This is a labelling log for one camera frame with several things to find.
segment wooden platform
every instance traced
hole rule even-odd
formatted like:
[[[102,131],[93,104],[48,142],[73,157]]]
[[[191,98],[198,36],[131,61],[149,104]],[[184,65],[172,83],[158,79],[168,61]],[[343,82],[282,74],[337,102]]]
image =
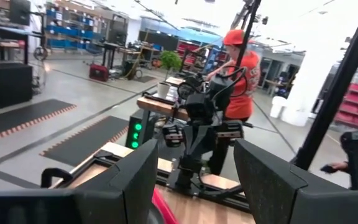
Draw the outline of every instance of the wooden platform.
[[[117,156],[125,157],[133,150],[120,146],[115,143],[107,143],[100,150],[114,153]],[[88,162],[92,156],[86,159],[79,166],[74,168],[72,172],[78,170]],[[158,169],[170,172],[172,169],[172,162],[165,159],[158,159]],[[77,178],[69,187],[76,187],[83,182],[91,179],[92,177],[100,174],[106,170],[105,167],[99,165],[93,165],[86,170],[79,178]],[[217,187],[226,189],[236,186],[238,183],[219,177],[216,175],[205,175],[203,181],[209,185],[215,185]],[[240,212],[238,210],[228,208],[207,200],[203,200],[197,197],[191,198],[176,192],[172,192],[166,187],[156,185],[160,193],[163,195],[165,201],[168,203],[173,214],[175,214],[179,223],[183,224],[254,224],[255,221],[252,215]]]

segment potted plant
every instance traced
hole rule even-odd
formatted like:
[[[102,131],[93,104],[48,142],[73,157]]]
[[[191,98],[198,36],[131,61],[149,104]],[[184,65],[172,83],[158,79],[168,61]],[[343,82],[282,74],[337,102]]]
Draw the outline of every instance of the potted plant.
[[[167,76],[165,79],[167,79],[170,71],[178,71],[180,69],[181,58],[176,52],[164,50],[161,53],[160,60],[161,67],[167,69]]]

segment gray concrete floor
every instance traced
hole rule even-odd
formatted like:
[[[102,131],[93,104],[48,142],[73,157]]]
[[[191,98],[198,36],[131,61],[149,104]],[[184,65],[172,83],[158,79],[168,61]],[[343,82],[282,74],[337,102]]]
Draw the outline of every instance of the gray concrete floor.
[[[89,124],[106,115],[129,119],[138,110],[136,99],[145,90],[151,90],[163,80],[163,72],[145,71],[144,75],[156,79],[147,83],[117,80],[101,83],[88,79],[88,66],[84,60],[90,56],[73,54],[52,55],[47,61],[47,85],[42,94],[31,102],[11,106],[5,111],[38,103],[47,99],[58,99],[77,105],[73,111],[63,113],[42,123],[0,139],[0,190],[36,188],[40,184],[41,172],[48,167],[71,170],[72,167],[39,155],[52,145],[65,140]],[[245,139],[289,161],[301,146],[310,124],[304,128],[294,127],[279,119],[269,118],[271,99],[263,92],[254,97],[254,114],[249,120],[255,128],[244,129]],[[339,185],[348,187],[349,177],[345,174],[326,175],[319,168],[328,162],[344,161],[345,154],[337,142],[339,133],[329,131],[310,171]],[[118,140],[124,145],[125,136]],[[238,180],[232,149],[226,157],[223,177]]]

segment camera rig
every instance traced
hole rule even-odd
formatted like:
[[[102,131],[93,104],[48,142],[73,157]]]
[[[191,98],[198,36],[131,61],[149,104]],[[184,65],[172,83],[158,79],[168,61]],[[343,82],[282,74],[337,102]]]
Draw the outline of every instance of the camera rig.
[[[185,146],[183,154],[174,160],[171,173],[165,176],[167,187],[185,195],[195,195],[249,212],[247,200],[240,194],[240,185],[231,189],[218,189],[206,185],[201,178],[203,154],[217,150],[216,144],[220,139],[242,139],[243,126],[253,127],[240,120],[223,119],[230,98],[237,97],[232,95],[234,85],[242,78],[246,80],[246,71],[246,68],[240,68],[230,75],[217,74],[211,79],[209,88],[205,91],[194,86],[194,82],[179,84],[178,95],[186,100],[183,107],[189,121],[182,128],[176,124],[166,124],[162,128],[162,134],[168,147],[178,147],[182,144]]]

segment orange cap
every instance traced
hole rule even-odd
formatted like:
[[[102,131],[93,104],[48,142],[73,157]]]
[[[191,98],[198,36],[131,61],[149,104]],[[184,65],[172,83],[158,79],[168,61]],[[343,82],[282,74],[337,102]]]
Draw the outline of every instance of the orange cap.
[[[229,30],[226,36],[223,38],[224,45],[238,45],[242,44],[245,32],[240,29]]]

